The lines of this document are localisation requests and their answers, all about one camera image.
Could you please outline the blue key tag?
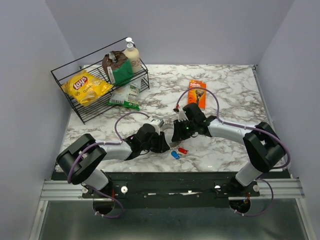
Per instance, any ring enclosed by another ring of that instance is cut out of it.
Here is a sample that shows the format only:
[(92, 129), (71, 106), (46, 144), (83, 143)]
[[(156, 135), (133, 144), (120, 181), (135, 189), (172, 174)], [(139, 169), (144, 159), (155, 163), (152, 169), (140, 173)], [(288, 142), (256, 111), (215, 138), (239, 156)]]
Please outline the blue key tag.
[(172, 151), (171, 155), (176, 159), (179, 160), (180, 159), (180, 155), (176, 152), (176, 151)]

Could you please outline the red key tag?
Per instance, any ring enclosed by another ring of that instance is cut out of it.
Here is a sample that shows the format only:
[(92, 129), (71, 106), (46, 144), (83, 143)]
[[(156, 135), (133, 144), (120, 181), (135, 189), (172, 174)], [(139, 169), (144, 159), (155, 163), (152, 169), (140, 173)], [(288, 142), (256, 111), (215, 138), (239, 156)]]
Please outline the red key tag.
[(182, 148), (182, 147), (179, 147), (179, 148), (178, 148), (178, 151), (179, 151), (180, 153), (182, 153), (182, 154), (187, 154), (187, 153), (188, 153), (188, 151), (187, 151), (186, 149)]

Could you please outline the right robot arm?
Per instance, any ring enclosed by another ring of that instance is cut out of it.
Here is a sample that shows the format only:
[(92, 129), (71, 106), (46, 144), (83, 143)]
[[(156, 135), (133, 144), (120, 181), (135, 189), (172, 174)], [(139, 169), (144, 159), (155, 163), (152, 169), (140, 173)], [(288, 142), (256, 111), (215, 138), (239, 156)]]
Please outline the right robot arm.
[(174, 112), (178, 119), (173, 122), (172, 142), (191, 138), (194, 134), (210, 138), (223, 138), (245, 146), (249, 162), (235, 175), (230, 183), (230, 191), (241, 196), (250, 185), (263, 173), (269, 172), (285, 155), (285, 149), (278, 142), (278, 137), (266, 122), (255, 126), (240, 126), (227, 123), (217, 116), (208, 117), (195, 103), (190, 103)]

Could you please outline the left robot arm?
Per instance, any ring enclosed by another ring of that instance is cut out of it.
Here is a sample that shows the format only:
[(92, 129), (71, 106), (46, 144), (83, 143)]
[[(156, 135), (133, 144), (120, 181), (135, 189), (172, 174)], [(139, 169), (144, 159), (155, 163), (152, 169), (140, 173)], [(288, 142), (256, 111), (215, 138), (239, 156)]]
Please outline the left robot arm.
[(170, 150), (165, 133), (155, 125), (145, 123), (137, 133), (120, 142), (98, 142), (86, 133), (61, 152), (57, 164), (67, 176), (69, 184), (85, 184), (101, 198), (111, 191), (110, 178), (97, 169), (105, 160), (128, 161), (137, 158), (143, 151), (164, 153)]

